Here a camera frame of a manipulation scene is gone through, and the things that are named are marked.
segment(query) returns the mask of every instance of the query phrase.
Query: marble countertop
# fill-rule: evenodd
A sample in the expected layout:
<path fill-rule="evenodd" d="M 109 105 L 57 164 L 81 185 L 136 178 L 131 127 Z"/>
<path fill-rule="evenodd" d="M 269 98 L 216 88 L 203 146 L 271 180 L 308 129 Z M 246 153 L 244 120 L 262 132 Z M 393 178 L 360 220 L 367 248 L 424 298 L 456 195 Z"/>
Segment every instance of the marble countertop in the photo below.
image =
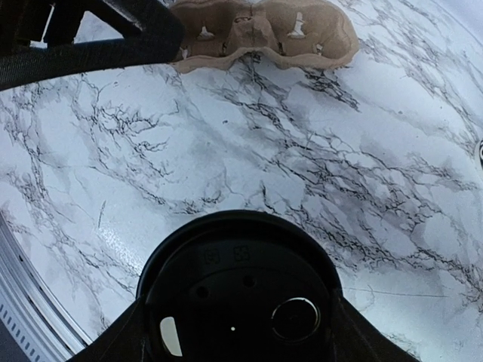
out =
<path fill-rule="evenodd" d="M 346 298 L 422 362 L 483 361 L 483 46 L 435 2 L 334 1 L 345 69 L 138 66 L 0 94 L 0 211 L 95 339 L 173 230 L 226 209 L 302 226 Z M 79 39 L 109 37 L 85 18 Z"/>

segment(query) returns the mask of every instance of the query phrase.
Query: metal rim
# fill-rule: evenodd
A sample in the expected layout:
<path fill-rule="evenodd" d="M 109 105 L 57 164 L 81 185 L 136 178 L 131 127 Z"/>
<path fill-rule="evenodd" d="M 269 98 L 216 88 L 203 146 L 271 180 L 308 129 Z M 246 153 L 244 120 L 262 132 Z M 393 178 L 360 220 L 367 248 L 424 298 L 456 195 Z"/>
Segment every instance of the metal rim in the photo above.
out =
<path fill-rule="evenodd" d="M 58 302 L 0 213 L 0 319 L 34 362 L 64 361 L 92 341 Z"/>
<path fill-rule="evenodd" d="M 286 305 L 289 302 L 293 302 L 293 301 L 296 301 L 296 300 L 299 300 L 301 302 L 305 302 L 309 306 L 312 307 L 313 311 L 315 312 L 315 323 L 313 325 L 312 332 L 308 336 L 304 336 L 303 338 L 295 339 L 294 341 L 290 341 L 290 342 L 293 342 L 293 343 L 302 342 L 303 340 L 305 340 L 305 339 L 309 338 L 311 335 L 313 335 L 317 331 L 318 327 L 320 326 L 320 321 L 321 321 L 320 311 L 318 310 L 317 306 L 311 300 L 308 300 L 307 298 L 303 298 L 303 297 L 290 298 L 290 299 L 284 301 L 282 304 L 278 305 L 277 308 L 275 308 L 275 310 L 272 313 L 272 321 L 273 321 L 275 315 L 277 314 L 277 311 L 282 306 Z M 277 335 L 277 337 L 279 337 L 280 339 L 286 339 L 284 336 L 281 336 L 275 328 L 272 328 L 272 330 L 273 330 L 274 334 Z"/>

